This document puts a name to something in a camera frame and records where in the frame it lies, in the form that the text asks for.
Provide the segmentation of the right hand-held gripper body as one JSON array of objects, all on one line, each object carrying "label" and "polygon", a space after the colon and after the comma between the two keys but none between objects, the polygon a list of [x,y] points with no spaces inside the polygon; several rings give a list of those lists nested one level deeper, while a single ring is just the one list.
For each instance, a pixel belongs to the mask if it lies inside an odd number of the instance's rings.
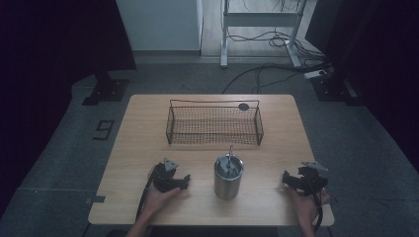
[{"label": "right hand-held gripper body", "polygon": [[328,179],[322,177],[320,171],[327,172],[328,169],[317,161],[302,162],[302,167],[298,168],[299,184],[296,188],[306,196],[319,193],[328,185]]}]

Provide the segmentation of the white cabinet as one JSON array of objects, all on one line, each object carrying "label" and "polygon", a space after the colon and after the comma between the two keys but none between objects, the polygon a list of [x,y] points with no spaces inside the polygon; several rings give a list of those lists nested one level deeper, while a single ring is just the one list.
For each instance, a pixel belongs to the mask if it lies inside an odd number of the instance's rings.
[{"label": "white cabinet", "polygon": [[203,0],[116,0],[133,51],[200,51]]}]

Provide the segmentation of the person's left hand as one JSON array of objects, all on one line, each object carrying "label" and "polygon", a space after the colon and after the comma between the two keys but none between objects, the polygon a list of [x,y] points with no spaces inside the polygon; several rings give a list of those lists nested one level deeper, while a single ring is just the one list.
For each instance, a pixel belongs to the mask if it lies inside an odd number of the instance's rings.
[{"label": "person's left hand", "polygon": [[154,184],[151,183],[150,186],[147,188],[147,196],[145,203],[143,205],[141,213],[143,215],[147,215],[152,217],[155,215],[171,198],[176,196],[181,192],[180,188],[175,188],[171,191],[166,193],[161,193],[158,191]]}]

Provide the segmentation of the person's right hand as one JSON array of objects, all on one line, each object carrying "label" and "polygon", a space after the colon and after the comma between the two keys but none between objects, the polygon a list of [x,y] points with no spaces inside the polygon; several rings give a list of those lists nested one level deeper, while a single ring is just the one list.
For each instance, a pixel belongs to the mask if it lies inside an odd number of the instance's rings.
[{"label": "person's right hand", "polygon": [[296,214],[298,224],[300,223],[313,223],[318,215],[318,210],[314,202],[313,196],[301,196],[298,192],[290,191],[289,193],[293,201],[293,209]]}]

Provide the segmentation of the steel cup with lid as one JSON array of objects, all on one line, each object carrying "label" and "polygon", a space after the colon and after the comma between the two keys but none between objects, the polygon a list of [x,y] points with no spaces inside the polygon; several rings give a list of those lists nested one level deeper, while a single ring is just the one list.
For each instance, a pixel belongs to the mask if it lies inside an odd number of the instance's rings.
[{"label": "steel cup with lid", "polygon": [[214,162],[214,192],[225,200],[238,195],[244,173],[243,161],[234,154],[225,154]]}]

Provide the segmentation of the black stand base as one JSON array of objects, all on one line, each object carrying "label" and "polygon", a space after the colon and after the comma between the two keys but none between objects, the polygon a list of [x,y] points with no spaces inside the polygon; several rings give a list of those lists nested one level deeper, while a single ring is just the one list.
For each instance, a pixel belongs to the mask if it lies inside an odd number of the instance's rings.
[{"label": "black stand base", "polygon": [[310,82],[320,102],[343,102],[353,107],[365,104],[361,95],[347,79],[337,80],[328,76],[319,76],[311,78]]},{"label": "black stand base", "polygon": [[100,102],[120,102],[125,94],[129,81],[127,79],[112,79],[105,70],[94,73],[97,84],[83,106],[97,106]]}]

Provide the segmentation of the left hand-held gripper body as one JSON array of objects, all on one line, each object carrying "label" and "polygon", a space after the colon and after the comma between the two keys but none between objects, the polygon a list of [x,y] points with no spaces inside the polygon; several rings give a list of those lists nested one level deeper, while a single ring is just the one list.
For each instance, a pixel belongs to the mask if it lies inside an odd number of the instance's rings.
[{"label": "left hand-held gripper body", "polygon": [[174,179],[174,175],[179,165],[168,158],[164,158],[162,163],[158,163],[152,173],[152,183],[161,193],[167,193],[173,189],[180,188],[179,180]]}]

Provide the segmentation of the black tape floor mark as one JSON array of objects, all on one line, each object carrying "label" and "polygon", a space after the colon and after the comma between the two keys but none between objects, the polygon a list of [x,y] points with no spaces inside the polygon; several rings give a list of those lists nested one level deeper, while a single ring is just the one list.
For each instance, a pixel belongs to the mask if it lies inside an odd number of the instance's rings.
[{"label": "black tape floor mark", "polygon": [[113,120],[100,120],[95,129],[93,139],[107,140],[113,130],[114,123],[115,122]]}]

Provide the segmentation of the white desk frame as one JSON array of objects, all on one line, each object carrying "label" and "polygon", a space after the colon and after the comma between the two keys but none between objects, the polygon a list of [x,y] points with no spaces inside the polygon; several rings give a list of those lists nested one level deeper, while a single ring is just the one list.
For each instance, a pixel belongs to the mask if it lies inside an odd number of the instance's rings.
[{"label": "white desk frame", "polygon": [[307,0],[302,0],[295,12],[270,12],[270,13],[240,13],[229,11],[229,1],[222,0],[222,40],[220,45],[220,67],[228,65],[227,32],[230,27],[280,27],[292,28],[292,34],[286,40],[286,50],[295,68],[301,67],[295,46],[296,35],[303,17]]}]

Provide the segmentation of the white power strip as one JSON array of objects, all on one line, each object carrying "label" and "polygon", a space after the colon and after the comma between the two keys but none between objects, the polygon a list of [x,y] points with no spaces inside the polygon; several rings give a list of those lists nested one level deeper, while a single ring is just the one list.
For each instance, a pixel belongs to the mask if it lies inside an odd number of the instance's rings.
[{"label": "white power strip", "polygon": [[304,79],[312,79],[316,77],[324,77],[327,76],[327,72],[325,70],[315,70],[311,72],[307,72],[303,74]]}]

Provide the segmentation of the black curtain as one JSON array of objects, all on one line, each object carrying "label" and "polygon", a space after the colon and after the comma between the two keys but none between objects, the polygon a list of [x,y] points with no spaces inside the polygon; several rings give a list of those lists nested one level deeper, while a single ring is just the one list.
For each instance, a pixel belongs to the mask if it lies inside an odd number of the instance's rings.
[{"label": "black curtain", "polygon": [[116,0],[0,0],[0,217],[79,80],[135,62]]},{"label": "black curtain", "polygon": [[317,0],[305,39],[419,172],[419,0]]}]

